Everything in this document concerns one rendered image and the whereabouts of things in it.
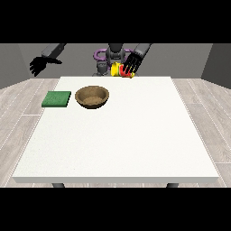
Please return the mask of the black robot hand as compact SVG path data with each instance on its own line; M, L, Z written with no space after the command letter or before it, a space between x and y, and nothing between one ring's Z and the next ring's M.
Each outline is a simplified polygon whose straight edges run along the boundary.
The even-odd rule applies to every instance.
M124 63L123 71L125 73L135 73L140 67L142 60L143 59L139 55L131 53Z
M47 57L36 57L30 63L30 71L37 77L41 71L45 70L46 65L50 64L61 64L60 60L47 58Z

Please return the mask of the yellow cup with melon print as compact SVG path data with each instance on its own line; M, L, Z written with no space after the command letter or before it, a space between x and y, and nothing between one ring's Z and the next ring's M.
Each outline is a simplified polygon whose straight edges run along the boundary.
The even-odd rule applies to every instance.
M114 62L111 65L110 75L112 77L122 77L122 78L130 78L130 79L134 77L133 72L125 73L123 71L123 68L124 68L124 65L122 63Z

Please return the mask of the green square pad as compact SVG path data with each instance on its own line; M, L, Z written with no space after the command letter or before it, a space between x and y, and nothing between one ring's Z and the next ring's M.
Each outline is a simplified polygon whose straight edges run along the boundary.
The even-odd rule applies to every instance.
M42 107L66 107L70 95L70 91L48 91L42 101Z

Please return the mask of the brown wooden bowl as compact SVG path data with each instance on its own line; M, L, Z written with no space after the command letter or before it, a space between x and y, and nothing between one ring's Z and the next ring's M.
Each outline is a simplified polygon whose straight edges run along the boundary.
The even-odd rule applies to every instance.
M98 109L109 99L109 91L100 86L86 86L75 93L75 99L86 109Z

